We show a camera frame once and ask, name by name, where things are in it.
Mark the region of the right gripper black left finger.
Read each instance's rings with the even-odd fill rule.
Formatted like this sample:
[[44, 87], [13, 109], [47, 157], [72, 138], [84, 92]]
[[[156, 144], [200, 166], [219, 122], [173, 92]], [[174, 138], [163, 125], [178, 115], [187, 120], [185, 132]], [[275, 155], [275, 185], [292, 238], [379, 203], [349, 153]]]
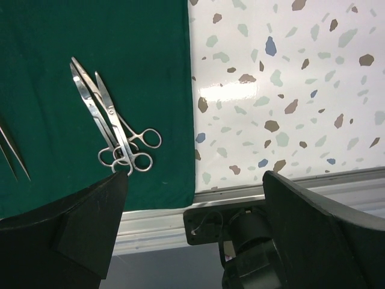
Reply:
[[128, 192], [115, 173], [85, 189], [1, 220], [1, 288], [99, 288]]

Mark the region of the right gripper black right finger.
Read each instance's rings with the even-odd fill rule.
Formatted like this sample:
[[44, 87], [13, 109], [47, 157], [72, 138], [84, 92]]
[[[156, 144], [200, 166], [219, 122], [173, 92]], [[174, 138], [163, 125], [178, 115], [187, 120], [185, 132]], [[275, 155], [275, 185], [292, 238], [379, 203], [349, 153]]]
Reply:
[[289, 288], [384, 288], [384, 219], [263, 176], [268, 219]]

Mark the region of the silver surgical scissors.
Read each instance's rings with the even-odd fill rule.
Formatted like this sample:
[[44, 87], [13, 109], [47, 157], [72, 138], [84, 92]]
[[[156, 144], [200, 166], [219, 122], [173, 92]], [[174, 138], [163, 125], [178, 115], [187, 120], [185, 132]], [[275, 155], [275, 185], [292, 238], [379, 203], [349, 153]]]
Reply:
[[[125, 134], [125, 131], [123, 129], [123, 126], [119, 120], [118, 113], [115, 109], [114, 103], [112, 101], [111, 96], [109, 95], [109, 92], [100, 77], [99, 73], [95, 71], [95, 77], [97, 82], [97, 87], [100, 92], [100, 96], [102, 98], [103, 106], [105, 107], [106, 113], [109, 118], [109, 122], [112, 126], [112, 130], [114, 132], [114, 135], [117, 139], [118, 146], [114, 149], [115, 151], [120, 150], [121, 156], [116, 158], [112, 162], [112, 171], [115, 173], [117, 171], [118, 166], [129, 166], [128, 176], [132, 174], [134, 170], [139, 172], [147, 172], [149, 171], [153, 166], [153, 159], [152, 157], [146, 153], [146, 152], [137, 152], [133, 153], [128, 138]], [[139, 157], [147, 158], [149, 161], [149, 164], [146, 167], [140, 167], [136, 164], [136, 160]]]
[[101, 149], [97, 155], [98, 160], [103, 166], [112, 167], [112, 164], [104, 162], [102, 159], [102, 154], [105, 152], [110, 152], [114, 154], [114, 149], [118, 146], [118, 141], [111, 132], [109, 126], [107, 125], [105, 119], [103, 118], [102, 113], [99, 111], [95, 101], [93, 100], [87, 86], [85, 85], [83, 79], [81, 78], [79, 72], [76, 70], [75, 66], [70, 63], [70, 70], [73, 77], [73, 82], [75, 83], [76, 88], [83, 100], [85, 106], [88, 108], [96, 126], [99, 128], [100, 133], [107, 143], [107, 147]]

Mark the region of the silver pointed tweezers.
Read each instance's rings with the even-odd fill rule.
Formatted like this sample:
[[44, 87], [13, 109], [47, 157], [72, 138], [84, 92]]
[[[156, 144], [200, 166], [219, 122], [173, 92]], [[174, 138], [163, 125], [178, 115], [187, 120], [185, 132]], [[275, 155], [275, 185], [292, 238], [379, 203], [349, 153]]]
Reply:
[[18, 151], [16, 143], [14, 142], [14, 140], [11, 136], [11, 133], [10, 133], [10, 131], [7, 127], [7, 124], [6, 124], [3, 117], [1, 117], [1, 151], [4, 155], [4, 158], [5, 158], [8, 166], [9, 166], [14, 178], [18, 181], [12, 158], [15, 158], [17, 160], [20, 167], [22, 168], [22, 170], [26, 174], [26, 177], [28, 178], [29, 181], [31, 181], [31, 177], [30, 177], [28, 170], [25, 166], [23, 158]]
[[5, 157], [6, 162], [14, 176], [17, 180], [16, 172], [14, 171], [14, 166], [11, 161], [11, 154], [16, 154], [16, 149], [14, 148], [14, 141], [7, 133], [7, 130], [1, 126], [1, 151]]

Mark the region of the dark green surgical cloth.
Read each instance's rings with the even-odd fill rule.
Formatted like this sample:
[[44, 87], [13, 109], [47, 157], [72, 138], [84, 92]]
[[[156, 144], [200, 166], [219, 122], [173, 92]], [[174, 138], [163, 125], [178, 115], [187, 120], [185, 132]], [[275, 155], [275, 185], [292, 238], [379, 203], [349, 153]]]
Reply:
[[2, 1], [1, 217], [113, 172], [125, 208], [183, 208], [195, 193], [186, 1]]

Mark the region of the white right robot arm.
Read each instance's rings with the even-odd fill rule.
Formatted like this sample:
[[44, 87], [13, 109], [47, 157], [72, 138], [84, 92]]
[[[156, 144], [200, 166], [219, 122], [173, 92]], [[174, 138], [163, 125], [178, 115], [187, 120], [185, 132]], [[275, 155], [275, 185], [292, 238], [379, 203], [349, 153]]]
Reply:
[[[383, 288], [384, 219], [278, 173], [264, 200], [188, 210], [190, 245], [217, 243], [223, 288]], [[2, 288], [98, 288], [106, 279], [128, 178], [116, 173], [1, 221]]]

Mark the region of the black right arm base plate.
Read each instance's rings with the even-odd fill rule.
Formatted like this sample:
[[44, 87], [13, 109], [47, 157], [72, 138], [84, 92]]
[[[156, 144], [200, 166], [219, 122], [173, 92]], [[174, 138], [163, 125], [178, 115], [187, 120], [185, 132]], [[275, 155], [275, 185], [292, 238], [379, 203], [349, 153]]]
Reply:
[[230, 241], [228, 227], [236, 215], [233, 209], [217, 207], [195, 208], [183, 213], [186, 240], [189, 245]]

